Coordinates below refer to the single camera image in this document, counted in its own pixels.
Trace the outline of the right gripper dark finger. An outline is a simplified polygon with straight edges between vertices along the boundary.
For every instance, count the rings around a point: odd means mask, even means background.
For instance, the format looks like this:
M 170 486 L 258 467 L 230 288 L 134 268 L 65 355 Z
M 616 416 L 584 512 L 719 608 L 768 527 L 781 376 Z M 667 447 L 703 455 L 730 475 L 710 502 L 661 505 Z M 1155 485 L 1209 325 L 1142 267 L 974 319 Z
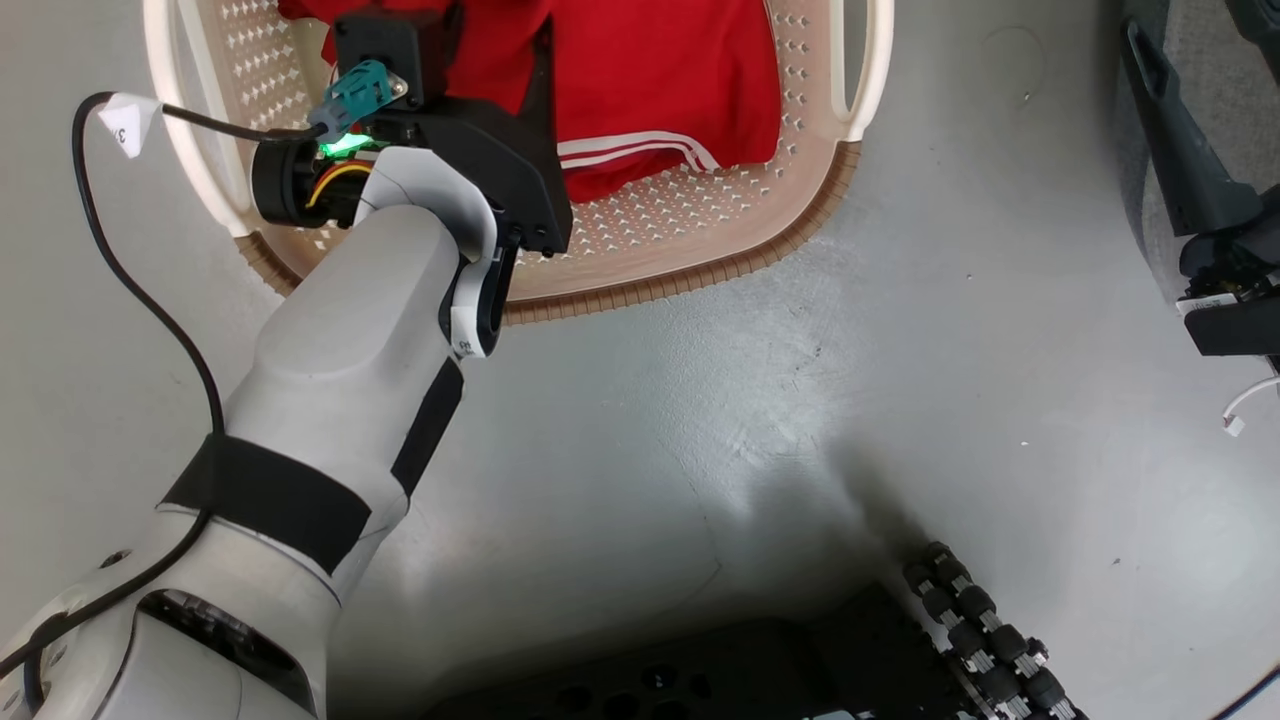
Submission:
M 1172 234 L 1228 231 L 1256 219 L 1261 196 L 1231 178 L 1181 100 L 1179 74 L 1135 19 L 1124 20 L 1124 69 Z
M 1280 51 L 1280 0 L 1225 0 L 1238 33 L 1262 51 Z

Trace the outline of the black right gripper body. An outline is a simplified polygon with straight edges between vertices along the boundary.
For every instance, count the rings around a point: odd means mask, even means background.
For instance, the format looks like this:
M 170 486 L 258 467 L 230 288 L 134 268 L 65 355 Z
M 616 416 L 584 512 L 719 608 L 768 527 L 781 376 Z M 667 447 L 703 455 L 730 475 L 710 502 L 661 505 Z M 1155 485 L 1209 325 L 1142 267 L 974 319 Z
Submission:
M 1183 323 L 1206 357 L 1280 357 L 1280 190 L 1261 200 L 1257 218 L 1194 236 L 1179 258 Z

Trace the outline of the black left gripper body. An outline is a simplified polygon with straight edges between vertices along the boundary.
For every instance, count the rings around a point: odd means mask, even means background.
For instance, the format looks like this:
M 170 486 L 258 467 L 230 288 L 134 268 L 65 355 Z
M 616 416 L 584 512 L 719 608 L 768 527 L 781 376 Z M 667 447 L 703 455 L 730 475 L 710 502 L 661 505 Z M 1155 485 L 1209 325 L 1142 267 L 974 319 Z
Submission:
M 567 252 L 573 211 L 556 137 L 553 23 L 448 18 L 425 42 L 425 85 L 372 117 L 375 138 L 433 150 L 513 233 L 507 246 Z

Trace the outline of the red clothing with white stripes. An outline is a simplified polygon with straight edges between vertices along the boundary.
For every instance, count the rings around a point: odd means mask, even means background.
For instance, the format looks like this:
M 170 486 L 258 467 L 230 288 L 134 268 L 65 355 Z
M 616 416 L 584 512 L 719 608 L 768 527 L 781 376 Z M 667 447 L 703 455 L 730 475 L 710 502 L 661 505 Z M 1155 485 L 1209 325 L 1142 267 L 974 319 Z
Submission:
M 447 90 L 508 113 L 550 27 L 556 142 L 570 200 L 591 202 L 676 167 L 712 173 L 769 161 L 782 117 L 765 0 L 279 0 L 289 19 L 333 24 L 376 4 L 460 6 Z

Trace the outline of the cream plastic laundry basket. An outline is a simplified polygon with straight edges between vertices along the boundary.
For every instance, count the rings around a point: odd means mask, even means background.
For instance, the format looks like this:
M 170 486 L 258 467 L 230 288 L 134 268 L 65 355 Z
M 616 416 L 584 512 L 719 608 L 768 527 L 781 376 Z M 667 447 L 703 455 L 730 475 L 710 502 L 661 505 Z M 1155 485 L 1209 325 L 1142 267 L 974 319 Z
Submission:
M 765 0 L 783 113 L 767 164 L 632 182 L 575 208 L 570 252 L 517 260 L 507 325 L 687 293 L 760 270 L 832 218 L 876 118 L 895 0 Z M 255 129 L 300 128 L 330 78 L 323 26 L 279 0 L 141 0 L 155 92 Z

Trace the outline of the grey fabric sofa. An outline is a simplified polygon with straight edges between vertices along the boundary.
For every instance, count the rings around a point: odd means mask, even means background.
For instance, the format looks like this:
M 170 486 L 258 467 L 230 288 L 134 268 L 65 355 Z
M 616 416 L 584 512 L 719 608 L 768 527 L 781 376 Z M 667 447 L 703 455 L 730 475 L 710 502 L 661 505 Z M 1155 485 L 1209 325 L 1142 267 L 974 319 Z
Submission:
M 1260 192 L 1280 184 L 1280 86 L 1260 50 L 1236 31 L 1225 0 L 1119 0 L 1107 24 L 1119 44 L 1123 20 L 1139 22 L 1181 81 L 1181 99 L 1235 181 Z M 1116 70 L 1112 114 L 1117 179 L 1126 220 L 1149 278 L 1174 305 L 1188 284 L 1134 99 Z

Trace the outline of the black roller omni wheel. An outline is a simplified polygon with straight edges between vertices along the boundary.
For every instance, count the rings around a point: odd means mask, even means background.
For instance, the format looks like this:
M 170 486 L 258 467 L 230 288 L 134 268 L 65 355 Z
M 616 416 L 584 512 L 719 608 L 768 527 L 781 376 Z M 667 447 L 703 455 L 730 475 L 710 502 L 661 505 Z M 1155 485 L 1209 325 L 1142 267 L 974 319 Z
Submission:
M 1044 643 L 1006 623 L 989 593 L 941 542 L 902 568 L 928 618 L 946 634 L 952 664 L 987 720 L 1091 720 L 1050 670 Z

